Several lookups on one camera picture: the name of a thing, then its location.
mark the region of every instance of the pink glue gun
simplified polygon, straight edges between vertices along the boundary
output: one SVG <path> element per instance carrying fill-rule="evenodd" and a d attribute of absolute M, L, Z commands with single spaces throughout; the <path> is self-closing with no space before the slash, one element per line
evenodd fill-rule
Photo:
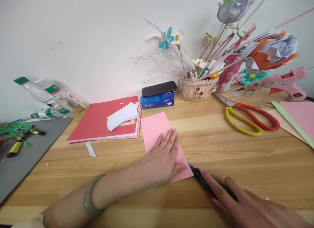
<path fill-rule="evenodd" d="M 287 100 L 289 101 L 302 101 L 306 99 L 306 93 L 300 87 L 298 87 L 295 82 L 306 77 L 307 69 L 300 67 L 291 70 L 290 73 L 279 75 L 275 74 L 270 77 L 263 78 L 256 82 L 252 82 L 244 88 L 238 89 L 246 91 L 255 91 L 264 88 L 270 88 L 270 94 L 284 91 L 288 94 Z"/>

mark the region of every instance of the sleeve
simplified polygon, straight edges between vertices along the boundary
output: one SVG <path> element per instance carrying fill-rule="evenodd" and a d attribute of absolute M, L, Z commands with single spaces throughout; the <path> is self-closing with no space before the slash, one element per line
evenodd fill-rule
<path fill-rule="evenodd" d="M 29 220 L 22 221 L 21 223 L 12 226 L 12 228 L 45 228 L 43 222 L 44 215 L 41 214 L 36 218 L 31 218 Z"/>

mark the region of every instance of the bracelet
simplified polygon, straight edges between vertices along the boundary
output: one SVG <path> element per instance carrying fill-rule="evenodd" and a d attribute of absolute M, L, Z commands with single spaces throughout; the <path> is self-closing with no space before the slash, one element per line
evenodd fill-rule
<path fill-rule="evenodd" d="M 97 177 L 95 177 L 88 185 L 84 194 L 84 209 L 85 212 L 90 215 L 91 217 L 95 217 L 98 216 L 99 214 L 101 214 L 103 211 L 106 210 L 105 209 L 97 209 L 95 208 L 92 203 L 91 203 L 91 190 L 93 185 L 95 184 L 96 181 L 98 181 L 100 178 L 104 177 L 106 174 L 101 174 Z"/>

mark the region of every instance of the gray cutting mat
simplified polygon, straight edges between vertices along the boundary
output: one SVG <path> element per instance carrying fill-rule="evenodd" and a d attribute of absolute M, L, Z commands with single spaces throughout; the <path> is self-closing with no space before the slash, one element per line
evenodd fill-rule
<path fill-rule="evenodd" d="M 37 124 L 35 128 L 45 132 L 46 135 L 29 137 L 26 140 L 29 146 L 23 145 L 13 158 L 7 158 L 6 155 L 14 145 L 14 141 L 9 140 L 0 147 L 0 204 L 30 173 L 71 120 L 72 118 L 56 118 L 21 123 L 21 125 Z"/>

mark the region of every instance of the teal paper flower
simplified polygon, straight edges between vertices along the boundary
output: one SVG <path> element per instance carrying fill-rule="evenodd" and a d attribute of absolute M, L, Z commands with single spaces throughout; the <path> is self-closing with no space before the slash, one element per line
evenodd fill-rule
<path fill-rule="evenodd" d="M 159 41 L 159 48 L 161 49 L 169 49 L 170 42 L 174 40 L 174 36 L 171 36 L 172 33 L 172 27 L 168 29 L 167 34 L 164 32 L 163 39 Z"/>
<path fill-rule="evenodd" d="M 252 82 L 261 80 L 261 79 L 268 76 L 268 71 L 265 71 L 265 72 L 262 72 L 259 74 L 250 74 L 250 73 L 248 73 L 248 71 L 246 69 L 244 69 L 240 73 L 241 74 L 246 73 L 246 75 L 244 77 L 242 77 L 242 81 L 240 81 L 240 83 L 244 86 L 246 86 Z"/>

